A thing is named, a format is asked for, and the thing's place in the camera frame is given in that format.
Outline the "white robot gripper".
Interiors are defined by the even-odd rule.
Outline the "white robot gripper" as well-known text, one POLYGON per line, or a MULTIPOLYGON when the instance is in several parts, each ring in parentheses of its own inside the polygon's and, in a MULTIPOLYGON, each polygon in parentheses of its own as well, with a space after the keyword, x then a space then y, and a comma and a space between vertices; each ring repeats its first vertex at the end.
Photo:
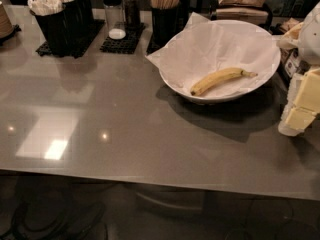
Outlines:
MULTIPOLYGON (((309 65, 320 65, 320 2, 303 22, 278 40, 278 47, 286 50, 297 48, 299 56, 309 65)), ((312 67, 303 75, 295 73, 290 81, 287 99, 289 104, 298 108, 284 108, 278 131, 286 136, 297 136, 320 112, 320 68, 312 67)))

